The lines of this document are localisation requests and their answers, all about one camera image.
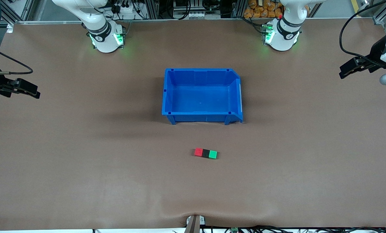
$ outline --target blue bin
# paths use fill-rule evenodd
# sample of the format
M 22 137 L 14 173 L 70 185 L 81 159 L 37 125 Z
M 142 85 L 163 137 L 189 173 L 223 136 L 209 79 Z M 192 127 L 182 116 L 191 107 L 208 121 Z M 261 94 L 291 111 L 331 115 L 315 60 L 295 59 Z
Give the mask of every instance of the blue bin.
M 176 122 L 243 122 L 240 77 L 233 69 L 166 69 L 162 114 Z

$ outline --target brown tabletop surface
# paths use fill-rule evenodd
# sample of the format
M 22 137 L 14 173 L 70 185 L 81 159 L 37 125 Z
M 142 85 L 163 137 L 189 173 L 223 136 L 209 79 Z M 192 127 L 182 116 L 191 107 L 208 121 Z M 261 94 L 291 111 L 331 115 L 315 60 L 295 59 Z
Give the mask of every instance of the brown tabletop surface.
M 40 99 L 0 96 L 0 230 L 208 225 L 386 226 L 386 86 L 339 49 L 345 19 L 307 20 L 277 52 L 242 21 L 134 23 L 103 54 L 80 25 L 16 25 L 1 51 Z M 384 35 L 348 26 L 348 50 Z M 0 68 L 24 68 L 0 56 Z M 233 68 L 243 124 L 161 115 L 166 68 Z M 219 152 L 193 156 L 195 147 Z

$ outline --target yellow stripe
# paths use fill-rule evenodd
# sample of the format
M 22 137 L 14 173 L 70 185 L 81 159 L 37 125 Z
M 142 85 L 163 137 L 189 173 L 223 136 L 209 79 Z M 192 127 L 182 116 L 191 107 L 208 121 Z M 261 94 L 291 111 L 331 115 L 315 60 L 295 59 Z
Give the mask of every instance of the yellow stripe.
M 354 7 L 354 12 L 357 12 L 358 11 L 357 1 L 356 0 L 351 0 L 351 4 L 352 4 L 352 7 Z

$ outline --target green block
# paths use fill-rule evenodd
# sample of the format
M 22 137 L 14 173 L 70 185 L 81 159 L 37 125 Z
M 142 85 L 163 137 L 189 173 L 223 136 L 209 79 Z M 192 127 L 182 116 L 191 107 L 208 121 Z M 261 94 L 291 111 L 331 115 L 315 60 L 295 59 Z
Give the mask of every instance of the green block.
M 209 153 L 209 158 L 215 159 L 217 157 L 217 151 L 211 150 Z

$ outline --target red block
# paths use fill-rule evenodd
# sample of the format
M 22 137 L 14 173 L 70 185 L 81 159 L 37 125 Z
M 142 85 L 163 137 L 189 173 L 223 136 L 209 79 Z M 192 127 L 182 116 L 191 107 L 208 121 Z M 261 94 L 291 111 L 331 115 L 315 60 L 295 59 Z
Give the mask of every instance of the red block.
M 203 149 L 202 148 L 196 148 L 194 151 L 194 155 L 201 157 L 203 154 Z

